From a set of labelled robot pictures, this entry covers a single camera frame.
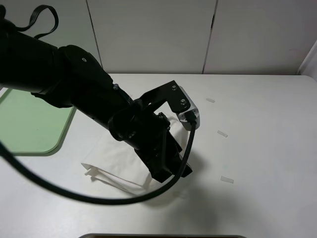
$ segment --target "screw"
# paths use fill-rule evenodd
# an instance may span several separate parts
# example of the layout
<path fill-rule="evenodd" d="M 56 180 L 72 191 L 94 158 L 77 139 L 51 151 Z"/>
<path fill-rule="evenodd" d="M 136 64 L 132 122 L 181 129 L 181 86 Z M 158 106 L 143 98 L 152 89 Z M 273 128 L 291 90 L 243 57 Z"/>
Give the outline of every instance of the screw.
<path fill-rule="evenodd" d="M 118 89 L 119 89 L 119 85 L 118 85 L 118 84 L 114 84 L 114 85 L 113 85 L 113 89 L 114 89 L 114 90 L 118 90 Z"/>
<path fill-rule="evenodd" d="M 131 139 L 135 135 L 135 131 L 129 135 L 129 139 Z"/>

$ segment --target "black strap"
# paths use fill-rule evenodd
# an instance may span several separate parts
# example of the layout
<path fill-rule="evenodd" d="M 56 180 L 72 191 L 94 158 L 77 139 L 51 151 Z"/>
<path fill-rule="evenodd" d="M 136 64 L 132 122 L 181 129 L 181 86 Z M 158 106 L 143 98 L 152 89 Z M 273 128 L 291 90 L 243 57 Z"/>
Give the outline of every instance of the black strap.
<path fill-rule="evenodd" d="M 5 17 L 5 7 L 3 5 L 0 5 L 0 20 L 4 19 Z"/>
<path fill-rule="evenodd" d="M 29 25 L 26 26 L 26 27 L 16 27 L 16 30 L 23 32 L 23 31 L 26 31 L 26 30 L 30 29 L 30 28 L 34 25 L 34 23 L 36 22 L 36 20 L 38 19 L 38 16 L 40 15 L 40 13 L 41 13 L 43 10 L 45 10 L 45 9 L 50 10 L 51 13 L 53 14 L 54 19 L 55 19 L 55 25 L 54 25 L 53 29 L 52 29 L 50 32 L 48 32 L 48 33 L 42 33 L 42 34 L 36 35 L 34 38 L 35 38 L 35 39 L 39 39 L 39 38 L 41 38 L 41 37 L 43 37 L 43 36 L 46 36 L 46 35 L 52 33 L 53 31 L 55 31 L 55 30 L 57 29 L 57 27 L 58 27 L 58 15 L 57 15 L 57 12 L 56 12 L 56 10 L 54 9 L 54 7 L 52 7 L 52 6 L 47 6 L 47 5 L 40 5 L 40 6 L 38 6 L 36 9 L 34 9 L 32 15 L 31 15 L 31 18 L 30 18 Z"/>

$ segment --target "black robotic arm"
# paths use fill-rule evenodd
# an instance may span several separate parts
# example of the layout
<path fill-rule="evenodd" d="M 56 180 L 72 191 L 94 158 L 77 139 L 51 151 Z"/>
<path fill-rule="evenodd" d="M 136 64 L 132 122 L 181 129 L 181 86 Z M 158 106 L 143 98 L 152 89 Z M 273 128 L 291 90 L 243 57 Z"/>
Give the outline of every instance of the black robotic arm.
<path fill-rule="evenodd" d="M 35 9 L 30 24 L 34 24 L 39 13 L 46 8 L 57 18 L 51 6 L 42 5 Z M 179 177 L 192 172 L 187 159 L 195 129 L 199 126 L 199 111 L 175 81 L 133 101 L 117 84 L 113 84 L 111 77 L 90 53 L 72 45 L 58 49 L 24 35 L 19 30 L 25 28 L 16 27 L 4 17 L 5 8 L 0 6 L 0 87 L 31 92 L 58 108 L 76 107 L 108 129 L 116 140 L 131 145 L 154 179 L 164 182 L 171 175 L 175 176 L 159 190 L 140 197 L 115 200 L 89 198 L 44 181 L 0 145 L 0 155 L 20 173 L 38 185 L 69 198 L 117 205 L 151 199 L 169 189 Z M 191 131 L 184 158 L 179 154 L 181 147 L 169 132 L 170 123 L 166 116 L 154 113 L 165 102 L 178 115 L 184 127 Z"/>

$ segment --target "small white plastic piece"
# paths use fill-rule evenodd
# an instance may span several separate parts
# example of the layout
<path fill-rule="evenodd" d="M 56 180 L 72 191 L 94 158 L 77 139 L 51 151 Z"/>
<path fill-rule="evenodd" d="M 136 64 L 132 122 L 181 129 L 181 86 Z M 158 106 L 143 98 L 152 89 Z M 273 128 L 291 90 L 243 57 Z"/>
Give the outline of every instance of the small white plastic piece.
<path fill-rule="evenodd" d="M 233 183 L 233 179 L 230 179 L 230 178 L 226 178 L 224 176 L 221 176 L 221 181 L 224 181 L 224 182 L 230 182 L 230 183 Z"/>
<path fill-rule="evenodd" d="M 220 134 L 220 135 L 222 135 L 222 136 L 224 136 L 224 137 L 228 137 L 228 135 L 227 134 L 225 134 L 225 133 L 223 133 L 222 131 L 218 131 L 218 134 Z"/>
<path fill-rule="evenodd" d="M 215 102 L 215 100 L 210 99 L 210 98 L 206 98 L 206 100 L 207 100 L 208 102 L 211 102 L 211 103 L 214 103 L 214 102 Z"/>

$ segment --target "green cutting mat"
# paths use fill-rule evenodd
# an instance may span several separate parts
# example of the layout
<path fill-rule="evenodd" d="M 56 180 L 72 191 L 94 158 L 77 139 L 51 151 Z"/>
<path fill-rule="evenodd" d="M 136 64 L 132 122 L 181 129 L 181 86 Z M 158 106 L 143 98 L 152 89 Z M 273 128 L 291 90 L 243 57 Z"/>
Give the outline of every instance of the green cutting mat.
<path fill-rule="evenodd" d="M 7 90 L 0 98 L 0 140 L 15 155 L 52 154 L 60 148 L 74 113 L 28 92 Z"/>

